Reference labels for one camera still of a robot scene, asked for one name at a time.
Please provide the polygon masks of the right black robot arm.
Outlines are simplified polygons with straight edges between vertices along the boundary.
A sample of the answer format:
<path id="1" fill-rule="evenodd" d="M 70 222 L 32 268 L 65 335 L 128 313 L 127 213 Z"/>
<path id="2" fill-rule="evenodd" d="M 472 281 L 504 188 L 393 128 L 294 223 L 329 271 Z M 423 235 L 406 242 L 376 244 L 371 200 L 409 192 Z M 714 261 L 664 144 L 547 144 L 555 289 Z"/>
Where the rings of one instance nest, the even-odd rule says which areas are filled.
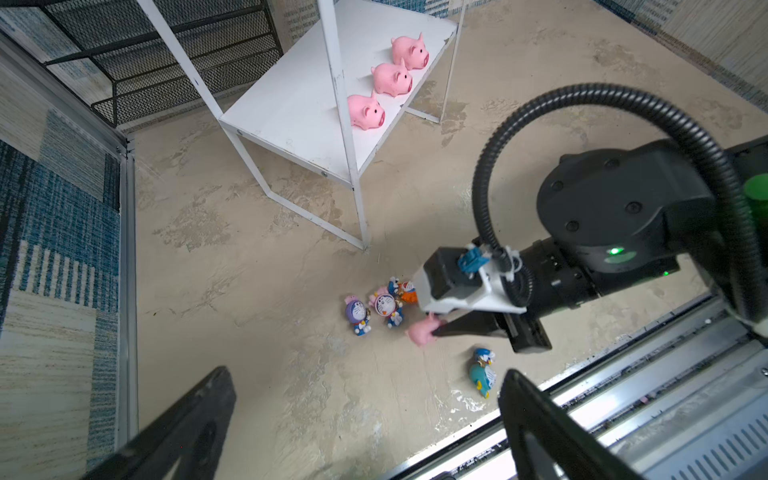
<path id="1" fill-rule="evenodd" d="M 537 194 L 547 237 L 520 251 L 504 246 L 489 206 L 496 162 L 524 127 L 574 106 L 636 115 L 664 138 L 564 155 Z M 501 336 L 518 353 L 547 351 L 544 317 L 674 273 L 682 254 L 732 315 L 755 335 L 767 334 L 765 138 L 723 148 L 651 93 L 570 85 L 537 96 L 498 127 L 479 157 L 471 194 L 476 239 L 437 249 L 415 278 L 426 313 L 409 329 L 416 344 Z"/>

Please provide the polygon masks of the orange crab Doraemon figure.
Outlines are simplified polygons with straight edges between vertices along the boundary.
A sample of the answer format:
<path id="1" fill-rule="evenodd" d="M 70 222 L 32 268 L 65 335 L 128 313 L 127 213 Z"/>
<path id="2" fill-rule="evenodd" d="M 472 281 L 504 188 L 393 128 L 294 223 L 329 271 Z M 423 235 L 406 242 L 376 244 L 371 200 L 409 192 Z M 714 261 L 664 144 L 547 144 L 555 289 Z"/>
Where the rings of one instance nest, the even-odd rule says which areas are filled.
<path id="1" fill-rule="evenodd" d="M 405 304 L 416 304 L 418 302 L 417 292 L 411 281 L 402 282 L 397 277 L 391 277 L 387 290 L 396 300 Z"/>

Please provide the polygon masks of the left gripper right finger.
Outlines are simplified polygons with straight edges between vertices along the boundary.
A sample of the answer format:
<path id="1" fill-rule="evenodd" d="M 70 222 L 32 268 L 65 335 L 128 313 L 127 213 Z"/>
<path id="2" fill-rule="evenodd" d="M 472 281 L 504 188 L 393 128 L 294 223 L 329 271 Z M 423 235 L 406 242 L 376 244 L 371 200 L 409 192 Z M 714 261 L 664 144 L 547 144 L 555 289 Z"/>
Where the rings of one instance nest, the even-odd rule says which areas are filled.
<path id="1" fill-rule="evenodd" d="M 638 479 L 520 371 L 506 372 L 499 409 L 519 479 Z"/>

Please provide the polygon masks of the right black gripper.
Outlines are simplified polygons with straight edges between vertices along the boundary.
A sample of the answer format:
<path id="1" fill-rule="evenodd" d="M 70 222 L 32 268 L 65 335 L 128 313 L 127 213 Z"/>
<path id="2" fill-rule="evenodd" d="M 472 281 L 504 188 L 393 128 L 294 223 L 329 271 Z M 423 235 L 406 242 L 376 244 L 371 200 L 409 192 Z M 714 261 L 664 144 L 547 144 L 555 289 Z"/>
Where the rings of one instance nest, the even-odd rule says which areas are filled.
<path id="1" fill-rule="evenodd" d="M 463 335 L 506 338 L 515 353 L 544 353 L 552 349 L 538 318 L 513 313 L 470 311 L 442 323 L 432 335 L 437 338 Z"/>

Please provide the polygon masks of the pink rubber pig toy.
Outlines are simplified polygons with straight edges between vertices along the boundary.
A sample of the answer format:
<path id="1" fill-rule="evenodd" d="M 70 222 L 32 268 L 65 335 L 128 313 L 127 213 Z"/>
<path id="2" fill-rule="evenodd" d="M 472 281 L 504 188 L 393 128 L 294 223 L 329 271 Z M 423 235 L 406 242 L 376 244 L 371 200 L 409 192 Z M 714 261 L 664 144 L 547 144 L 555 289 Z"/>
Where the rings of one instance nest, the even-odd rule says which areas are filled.
<path id="1" fill-rule="evenodd" d="M 397 97 L 408 94 L 413 88 L 413 77 L 406 68 L 405 61 L 382 63 L 371 68 L 374 91 L 379 95 Z"/>
<path id="2" fill-rule="evenodd" d="M 400 36 L 391 39 L 392 62 L 408 70 L 425 69 L 430 60 L 422 33 L 417 38 Z"/>
<path id="3" fill-rule="evenodd" d="M 386 120 L 386 112 L 376 97 L 376 92 L 370 95 L 350 95 L 347 98 L 350 123 L 363 131 L 378 129 Z"/>
<path id="4" fill-rule="evenodd" d="M 440 328 L 446 324 L 446 320 L 430 312 L 424 319 L 415 322 L 408 328 L 407 336 L 415 345 L 423 347 L 434 343 L 438 339 Z"/>

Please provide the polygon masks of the teal hooded Doraemon figure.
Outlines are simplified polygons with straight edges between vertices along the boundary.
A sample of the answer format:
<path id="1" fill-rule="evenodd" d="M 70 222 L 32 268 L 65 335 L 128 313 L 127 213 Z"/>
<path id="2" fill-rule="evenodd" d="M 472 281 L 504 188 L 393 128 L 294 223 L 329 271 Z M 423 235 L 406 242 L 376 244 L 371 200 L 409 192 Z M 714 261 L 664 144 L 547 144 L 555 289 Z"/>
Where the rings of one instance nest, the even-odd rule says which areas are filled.
<path id="1" fill-rule="evenodd" d="M 489 399 L 494 388 L 497 375 L 492 369 L 495 353 L 486 348 L 476 348 L 473 351 L 472 361 L 469 367 L 469 378 L 476 390 Z"/>

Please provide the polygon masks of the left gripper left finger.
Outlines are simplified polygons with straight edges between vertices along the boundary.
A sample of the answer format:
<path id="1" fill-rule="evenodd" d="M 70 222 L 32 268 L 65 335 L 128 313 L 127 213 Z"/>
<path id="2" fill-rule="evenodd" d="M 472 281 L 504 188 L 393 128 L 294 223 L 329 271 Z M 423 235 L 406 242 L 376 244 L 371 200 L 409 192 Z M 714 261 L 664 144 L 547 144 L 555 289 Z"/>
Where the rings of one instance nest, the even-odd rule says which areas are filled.
<path id="1" fill-rule="evenodd" d="M 86 479 L 212 479 L 236 403 L 232 375 L 214 368 Z"/>

